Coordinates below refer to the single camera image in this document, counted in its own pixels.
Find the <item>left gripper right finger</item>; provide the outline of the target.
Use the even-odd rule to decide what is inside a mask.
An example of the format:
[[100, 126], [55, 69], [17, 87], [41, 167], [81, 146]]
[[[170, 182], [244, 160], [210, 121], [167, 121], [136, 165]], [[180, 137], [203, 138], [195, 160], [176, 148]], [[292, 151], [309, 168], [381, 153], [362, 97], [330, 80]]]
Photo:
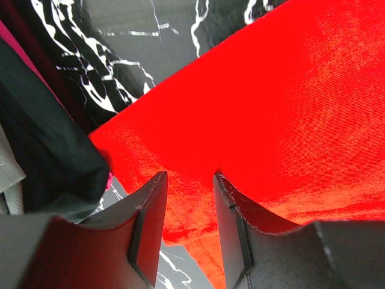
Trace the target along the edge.
[[213, 177], [227, 288], [345, 288], [332, 268], [319, 226], [297, 225]]

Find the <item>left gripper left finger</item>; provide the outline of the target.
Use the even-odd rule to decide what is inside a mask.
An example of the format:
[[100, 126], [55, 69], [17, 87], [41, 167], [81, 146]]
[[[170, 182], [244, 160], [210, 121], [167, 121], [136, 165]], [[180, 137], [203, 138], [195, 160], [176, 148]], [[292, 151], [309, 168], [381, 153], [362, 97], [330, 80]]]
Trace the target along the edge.
[[19, 288], [154, 288], [168, 175], [76, 225], [49, 218]]

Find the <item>red t shirt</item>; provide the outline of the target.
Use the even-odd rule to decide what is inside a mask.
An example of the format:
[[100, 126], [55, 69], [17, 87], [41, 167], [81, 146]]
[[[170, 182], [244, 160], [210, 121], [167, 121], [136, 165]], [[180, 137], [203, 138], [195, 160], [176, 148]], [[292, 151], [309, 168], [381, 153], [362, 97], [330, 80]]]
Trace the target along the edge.
[[384, 218], [384, 2], [288, 1], [91, 134], [126, 191], [168, 173], [163, 238], [224, 288], [212, 178], [295, 223]]

